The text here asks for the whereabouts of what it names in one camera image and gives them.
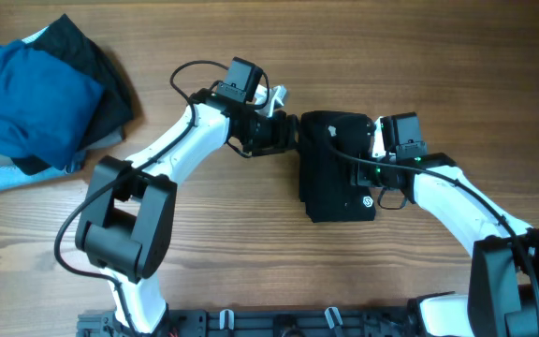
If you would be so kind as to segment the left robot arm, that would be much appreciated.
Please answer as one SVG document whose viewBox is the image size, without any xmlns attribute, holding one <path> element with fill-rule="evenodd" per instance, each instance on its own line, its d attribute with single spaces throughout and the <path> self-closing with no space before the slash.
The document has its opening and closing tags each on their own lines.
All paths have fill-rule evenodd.
<svg viewBox="0 0 539 337">
<path fill-rule="evenodd" d="M 79 336 L 175 336 L 157 270 L 168 251 L 181 183 L 210 154 L 237 139 L 244 157 L 295 146 L 297 118 L 283 110 L 284 86 L 271 87 L 253 63 L 234 58 L 226 76 L 187 95 L 182 118 L 146 149 L 96 166 L 86 199 L 70 216 L 76 247 L 108 282 L 116 307 L 80 315 Z"/>
</svg>

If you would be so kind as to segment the black sports shirt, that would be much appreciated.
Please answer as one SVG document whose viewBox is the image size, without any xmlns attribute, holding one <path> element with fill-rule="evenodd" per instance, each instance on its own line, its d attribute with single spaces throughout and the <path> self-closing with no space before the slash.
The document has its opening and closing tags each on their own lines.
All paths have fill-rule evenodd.
<svg viewBox="0 0 539 337">
<path fill-rule="evenodd" d="M 351 184 L 356 164 L 343 154 L 367 159 L 372 120 L 365 114 L 314 110 L 299 125 L 299 199 L 315 223 L 372 221 L 376 210 L 367 187 Z"/>
</svg>

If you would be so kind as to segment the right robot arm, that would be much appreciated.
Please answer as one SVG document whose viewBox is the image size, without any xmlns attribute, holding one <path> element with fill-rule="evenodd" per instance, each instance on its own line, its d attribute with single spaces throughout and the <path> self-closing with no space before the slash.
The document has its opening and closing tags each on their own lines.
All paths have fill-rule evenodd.
<svg viewBox="0 0 539 337">
<path fill-rule="evenodd" d="M 467 294 L 415 300 L 416 334 L 539 336 L 539 228 L 490 200 L 446 154 L 429 154 L 415 113 L 379 117 L 369 129 L 354 182 L 401 191 L 472 260 Z"/>
</svg>

